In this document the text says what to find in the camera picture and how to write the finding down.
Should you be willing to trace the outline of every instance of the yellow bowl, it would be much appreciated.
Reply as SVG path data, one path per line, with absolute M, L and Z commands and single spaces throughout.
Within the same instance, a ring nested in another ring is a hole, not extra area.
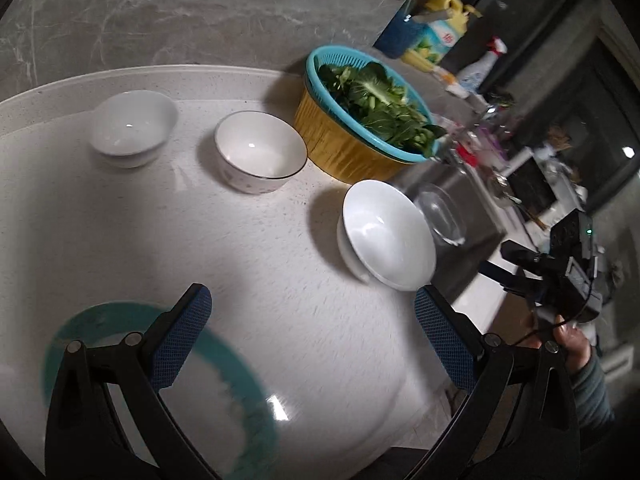
M 389 158 L 350 134 L 316 104 L 306 88 L 294 127 L 305 140 L 309 159 L 346 184 L 387 180 L 411 164 Z

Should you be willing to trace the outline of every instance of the white countertop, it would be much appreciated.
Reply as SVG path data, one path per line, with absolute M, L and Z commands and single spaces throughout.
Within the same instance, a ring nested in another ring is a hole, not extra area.
M 178 99 L 180 120 L 158 160 L 117 171 L 89 151 L 86 110 L 134 88 Z M 254 109 L 290 121 L 299 94 L 297 78 L 270 71 L 156 66 L 0 103 L 0 418 L 38 466 L 41 376 L 57 330 L 108 301 L 172 306 L 192 282 L 213 294 L 208 329 L 289 419 L 274 422 L 274 478 L 348 478 L 436 402 L 447 378 L 413 295 L 364 285 L 340 259 L 335 227 L 347 186 L 311 162 L 261 196 L 215 177 L 211 133 L 221 118 Z M 492 260 L 511 268 L 499 254 Z M 503 296 L 478 276 L 454 308 L 484 331 Z M 220 381 L 192 354 L 163 397 L 202 455 L 229 473 L 247 436 Z

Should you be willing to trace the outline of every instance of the person's arm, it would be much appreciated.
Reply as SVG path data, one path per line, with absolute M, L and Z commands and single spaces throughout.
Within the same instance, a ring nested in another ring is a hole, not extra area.
M 556 323 L 563 322 L 562 316 Z M 554 329 L 554 338 L 566 349 L 566 369 L 574 391 L 575 409 L 580 427 L 580 448 L 587 449 L 600 440 L 613 425 L 614 415 L 604 372 L 589 340 L 578 328 L 562 325 Z M 540 346 L 540 339 L 532 338 L 527 346 Z

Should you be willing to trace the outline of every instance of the stainless steel sink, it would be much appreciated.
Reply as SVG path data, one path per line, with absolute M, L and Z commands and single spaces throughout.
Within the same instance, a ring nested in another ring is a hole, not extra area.
M 436 245 L 438 262 L 431 282 L 453 303 L 478 273 L 504 238 L 505 231 L 486 202 L 479 184 L 462 165 L 428 160 L 402 170 L 388 181 L 414 200 L 425 184 L 445 190 L 459 208 L 466 225 L 465 241 L 459 247 Z

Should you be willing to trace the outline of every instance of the white bowl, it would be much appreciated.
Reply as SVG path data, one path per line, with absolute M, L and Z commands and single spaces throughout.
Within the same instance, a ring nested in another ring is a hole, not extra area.
M 108 163 L 135 168 L 160 154 L 177 121 L 178 108 L 166 95 L 124 92 L 93 111 L 90 143 Z
M 382 283 L 418 290 L 431 281 L 436 267 L 431 230 L 402 192 L 384 182 L 363 180 L 347 192 L 342 216 L 353 251 Z
M 237 112 L 216 129 L 220 173 L 245 193 L 281 187 L 306 163 L 306 144 L 285 121 L 263 112 Z
M 367 270 L 367 267 L 362 264 L 358 255 L 353 250 L 351 242 L 349 241 L 349 237 L 347 236 L 347 231 L 344 228 L 344 220 L 342 219 L 342 215 L 340 215 L 340 219 L 338 220 L 337 235 L 338 250 L 340 251 L 340 256 L 342 256 L 344 263 L 347 264 L 349 270 L 361 282 L 371 283 L 373 275 Z

